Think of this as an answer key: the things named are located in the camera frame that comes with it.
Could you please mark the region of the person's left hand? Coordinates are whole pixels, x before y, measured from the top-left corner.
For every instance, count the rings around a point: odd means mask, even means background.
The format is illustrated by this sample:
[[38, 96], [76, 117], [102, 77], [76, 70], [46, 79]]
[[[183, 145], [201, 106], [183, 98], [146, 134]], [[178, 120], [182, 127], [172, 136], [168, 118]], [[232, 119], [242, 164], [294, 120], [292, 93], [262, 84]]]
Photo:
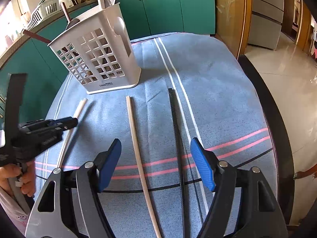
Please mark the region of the person's left hand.
[[35, 163], [34, 161], [29, 161], [26, 165], [27, 168], [23, 174], [21, 174], [21, 169], [15, 164], [8, 164], [1, 167], [1, 188], [10, 196], [13, 196], [13, 192], [8, 179], [18, 177], [19, 175], [21, 175], [21, 181], [23, 182], [20, 188], [21, 192], [29, 197], [35, 194]]

